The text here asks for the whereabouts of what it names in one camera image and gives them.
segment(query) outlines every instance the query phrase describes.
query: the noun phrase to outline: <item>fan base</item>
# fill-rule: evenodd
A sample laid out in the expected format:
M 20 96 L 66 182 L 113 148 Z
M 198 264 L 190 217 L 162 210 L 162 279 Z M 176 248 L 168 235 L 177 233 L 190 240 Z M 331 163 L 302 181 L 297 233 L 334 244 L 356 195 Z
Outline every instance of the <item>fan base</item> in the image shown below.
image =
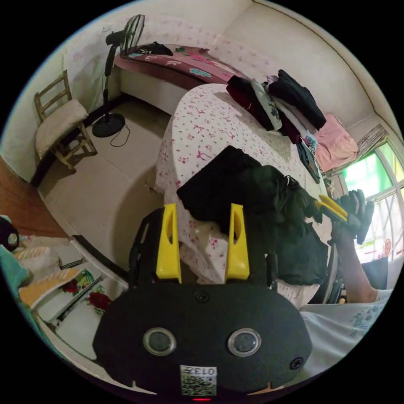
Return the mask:
M 109 114 L 109 122 L 104 115 L 93 125 L 93 135 L 96 138 L 107 138 L 118 133 L 124 126 L 125 117 L 123 115 Z

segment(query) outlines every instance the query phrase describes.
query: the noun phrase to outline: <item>wooden chair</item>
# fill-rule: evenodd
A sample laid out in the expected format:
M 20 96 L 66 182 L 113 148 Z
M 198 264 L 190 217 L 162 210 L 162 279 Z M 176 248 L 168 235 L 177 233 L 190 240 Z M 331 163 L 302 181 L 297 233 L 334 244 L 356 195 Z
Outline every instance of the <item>wooden chair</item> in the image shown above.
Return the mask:
M 64 82 L 64 90 L 43 105 L 41 103 L 41 97 L 61 81 Z M 68 102 L 57 108 L 49 116 L 46 116 L 45 111 L 64 96 L 67 96 Z M 35 148 L 39 158 L 42 159 L 43 156 L 51 150 L 69 170 L 76 172 L 74 166 L 69 163 L 69 158 L 85 145 L 90 147 L 93 154 L 97 154 L 97 150 L 83 123 L 84 119 L 88 117 L 88 113 L 79 101 L 72 98 L 69 81 L 67 79 L 67 70 L 40 93 L 36 93 L 34 100 L 41 119 L 41 124 L 35 134 Z M 77 146 L 65 154 L 61 140 L 75 128 L 79 128 L 83 139 Z

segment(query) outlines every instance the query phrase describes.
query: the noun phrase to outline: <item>hand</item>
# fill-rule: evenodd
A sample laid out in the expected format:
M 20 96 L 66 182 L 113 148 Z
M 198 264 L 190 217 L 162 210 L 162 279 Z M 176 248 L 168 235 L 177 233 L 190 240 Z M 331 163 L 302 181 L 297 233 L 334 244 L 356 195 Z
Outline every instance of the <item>hand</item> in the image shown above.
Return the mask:
M 338 223 L 338 224 L 333 223 L 332 231 L 331 231 L 331 238 L 338 245 L 353 244 L 355 235 L 349 229 L 349 227 L 344 225 L 343 223 Z
M 348 213 L 348 226 L 351 228 L 353 238 L 359 245 L 363 244 L 366 234 L 372 222 L 375 205 L 373 202 L 366 202 L 363 192 L 349 191 L 335 200 Z

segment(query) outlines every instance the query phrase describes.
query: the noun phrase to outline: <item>floor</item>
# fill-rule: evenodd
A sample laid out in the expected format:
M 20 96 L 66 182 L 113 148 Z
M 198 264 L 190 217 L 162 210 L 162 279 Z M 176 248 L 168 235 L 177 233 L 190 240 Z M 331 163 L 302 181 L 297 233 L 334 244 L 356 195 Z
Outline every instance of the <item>floor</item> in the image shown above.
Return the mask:
M 1 157 L 0 215 L 7 215 L 21 235 L 66 237 L 36 189 L 14 174 Z
M 56 161 L 39 187 L 52 216 L 68 235 L 81 234 L 111 261 L 126 269 L 133 236 L 146 215 L 162 207 L 163 196 L 153 186 L 155 162 L 170 116 L 133 100 L 114 112 L 126 118 L 130 130 L 92 140 L 96 156 L 77 154 L 70 172 Z

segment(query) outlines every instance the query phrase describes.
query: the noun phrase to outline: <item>human arm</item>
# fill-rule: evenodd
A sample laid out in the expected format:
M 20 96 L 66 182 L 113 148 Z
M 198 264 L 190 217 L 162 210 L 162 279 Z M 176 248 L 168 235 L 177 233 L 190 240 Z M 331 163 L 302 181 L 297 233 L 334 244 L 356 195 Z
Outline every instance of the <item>human arm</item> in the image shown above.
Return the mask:
M 377 289 L 370 285 L 362 268 L 350 230 L 346 226 L 334 226 L 332 238 L 335 240 L 348 303 L 375 302 Z

